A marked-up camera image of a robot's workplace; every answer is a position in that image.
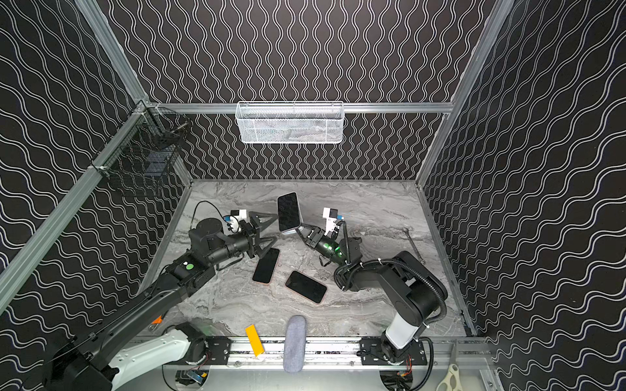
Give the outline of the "black phone upright centre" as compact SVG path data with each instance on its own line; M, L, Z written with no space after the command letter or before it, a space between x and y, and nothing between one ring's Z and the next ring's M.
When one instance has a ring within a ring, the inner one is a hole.
M272 275L279 257L279 249L269 249L267 253L259 259L252 280L257 283L269 284L272 281Z

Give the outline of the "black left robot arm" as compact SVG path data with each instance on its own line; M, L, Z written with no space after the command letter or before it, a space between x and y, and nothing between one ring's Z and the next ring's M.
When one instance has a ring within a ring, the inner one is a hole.
M274 213L249 212L236 219L231 235L223 230L226 218L199 221L188 233L190 249L138 296L99 321L93 330L47 348L42 365L44 389L116 390L166 363L202 364L210 356L206 337L190 324L134 348L127 345L158 316L212 280L220 264L233 263L244 255L265 256L277 238L262 237L262 232L277 218Z

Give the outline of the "aluminium corner frame post left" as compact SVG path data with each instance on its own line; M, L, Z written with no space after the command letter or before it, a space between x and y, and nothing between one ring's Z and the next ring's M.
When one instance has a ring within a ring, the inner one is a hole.
M129 60L117 40L108 18L102 13L99 4L94 0L76 1L78 10L89 24L99 45L109 57L112 68L116 71L125 86L127 93L136 103L149 101L148 93L143 89L136 72L130 65Z

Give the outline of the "aluminium left horizontal bar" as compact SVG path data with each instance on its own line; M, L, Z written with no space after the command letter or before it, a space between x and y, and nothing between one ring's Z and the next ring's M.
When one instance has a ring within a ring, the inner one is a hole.
M75 217L99 182L103 172L109 170L119 157L129 139L136 133L135 125L143 119L147 106L138 103L118 129L117 133L105 145L104 149L92 161L78 181L52 210L43 224L35 231L18 254L1 273L1 310L4 311L19 293L28 278L35 271L55 241Z

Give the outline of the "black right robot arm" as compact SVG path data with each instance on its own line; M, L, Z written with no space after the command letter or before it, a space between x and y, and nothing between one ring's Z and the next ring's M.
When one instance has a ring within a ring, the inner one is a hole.
M448 291L444 284L413 254L401 251L394 257L365 260L362 239L349 236L340 221L329 234L318 226L302 224L295 230L310 249L334 264L334 283L343 292L380 288L395 309L395 317L381 334L380 357L389 363L408 360L410 350L431 324L448 314Z

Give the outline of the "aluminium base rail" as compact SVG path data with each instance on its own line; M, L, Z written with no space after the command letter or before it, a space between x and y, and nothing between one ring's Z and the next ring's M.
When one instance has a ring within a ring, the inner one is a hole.
M435 369L448 366L453 355L461 368L484 369L491 364L492 350L483 338L432 337ZM262 340L265 353L255 357L245 337L210 337L209 358L202 364L187 364L180 360L168 363L179 370L281 370L286 362L283 337ZM303 368L305 370L373 370L425 369L430 363L427 343L414 342L409 347L410 365L403 359L391 361L381 349L377 337L308 337Z

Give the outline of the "yellow flat block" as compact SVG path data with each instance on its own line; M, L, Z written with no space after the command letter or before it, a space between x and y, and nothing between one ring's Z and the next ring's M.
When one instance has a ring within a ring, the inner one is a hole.
M249 340L251 349L254 353L254 357L259 358L261 355L265 353L265 349L262 344L262 340L259 336L259 333L257 331L257 328L255 327L254 324L251 324L249 325L249 327L246 328L246 336Z

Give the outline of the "silver combination wrench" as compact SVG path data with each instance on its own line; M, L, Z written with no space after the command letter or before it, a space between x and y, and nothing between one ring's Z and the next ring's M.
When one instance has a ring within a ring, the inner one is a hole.
M414 253L414 255L415 255L415 258L416 258L416 259L420 262L420 264L425 265L425 260L424 260L424 258L422 257L422 255L420 254L420 252L419 252L419 250L418 250L418 248L417 248L417 245L416 245L416 243L414 242L414 240L413 240L413 238L412 238L412 236L411 236L411 234L410 234L409 229L405 227L405 228L403 228L403 229L402 229L402 231L403 231L403 233L405 234L405 236L407 237L407 239L408 239L408 241L409 241L409 244L410 244L410 245L411 245L411 247L412 247L412 250L413 250L413 253Z

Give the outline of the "black phone taken from case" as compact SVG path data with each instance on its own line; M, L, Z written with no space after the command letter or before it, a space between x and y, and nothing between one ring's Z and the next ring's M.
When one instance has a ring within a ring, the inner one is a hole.
M277 198L277 214L281 233L295 231L301 226L301 213L296 192L290 192Z

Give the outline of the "aluminium corner frame post right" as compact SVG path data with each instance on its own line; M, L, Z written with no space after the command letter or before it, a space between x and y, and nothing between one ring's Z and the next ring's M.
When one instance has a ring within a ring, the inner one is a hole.
M477 77L486 63L487 57L497 40L500 29L507 20L514 4L514 0L495 1L492 12L486 20L483 32L481 33L476 47L469 59L468 65L466 65L466 70L464 71L453 96L452 110L445 116L445 119L442 120L440 128L438 128L435 133L430 149L422 163L416 182L418 188L422 189L425 186L441 151L443 151L445 142L450 135L456 120L460 116L461 110L469 98L472 87L474 86Z

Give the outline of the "aluminium horizontal bar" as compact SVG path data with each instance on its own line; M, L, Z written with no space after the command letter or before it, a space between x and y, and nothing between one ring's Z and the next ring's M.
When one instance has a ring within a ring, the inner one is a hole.
M118 129L117 133L105 145L104 149L92 161L78 181L52 210L43 224L35 231L18 254L1 273L1 310L4 311L19 293L28 278L35 271L55 241L75 217L99 182L103 172L109 170L119 157L129 139L136 133L135 125L143 119L147 106L138 103Z
M150 109L164 109L181 114L236 114L240 109L252 113L262 110L285 112L342 111L345 114L362 113L443 113L453 111L453 103L342 103L342 102L239 102L237 104L147 104Z

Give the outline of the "grey fabric pouch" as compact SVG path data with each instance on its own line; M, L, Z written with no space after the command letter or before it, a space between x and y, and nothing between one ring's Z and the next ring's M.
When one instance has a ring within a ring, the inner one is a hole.
M283 368L287 373L298 373L304 367L306 354L307 321L301 315L293 316L287 323L283 353Z

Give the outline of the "aluminium back horizontal bar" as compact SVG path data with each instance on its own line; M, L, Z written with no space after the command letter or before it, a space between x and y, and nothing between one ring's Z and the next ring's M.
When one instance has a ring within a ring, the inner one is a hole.
M443 113L453 111L453 103L342 103L342 102L239 102L237 104L147 104L150 109L164 109L181 114L236 114L240 109L252 113L262 110L285 112L342 111L345 114L362 113Z

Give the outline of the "black phone tilted centre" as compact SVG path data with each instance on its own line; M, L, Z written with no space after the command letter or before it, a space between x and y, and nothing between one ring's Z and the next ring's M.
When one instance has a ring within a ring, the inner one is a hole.
M316 304L321 304L328 290L324 284L296 270L286 280L285 286Z

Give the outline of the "aluminium corner frame post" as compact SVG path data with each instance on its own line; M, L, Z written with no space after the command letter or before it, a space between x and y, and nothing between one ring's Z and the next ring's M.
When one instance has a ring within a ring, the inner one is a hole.
M445 116L445 119L442 120L440 128L438 128L435 133L430 149L422 163L416 182L418 188L422 189L425 186L441 151L443 151L445 142L450 135L456 120L460 116L461 110L469 98L472 87L474 86L477 77L486 63L487 57L497 40L500 29L507 20L514 4L514 0L495 1L492 12L486 20L483 32L481 33L476 47L469 59L468 65L466 65L466 70L464 71L453 96L452 110Z
M136 103L149 101L148 93L143 89L136 72L130 65L129 60L117 40L108 18L102 13L99 4L94 0L76 1L78 10L89 24L99 45L109 57L112 68L116 71L125 86L127 93Z

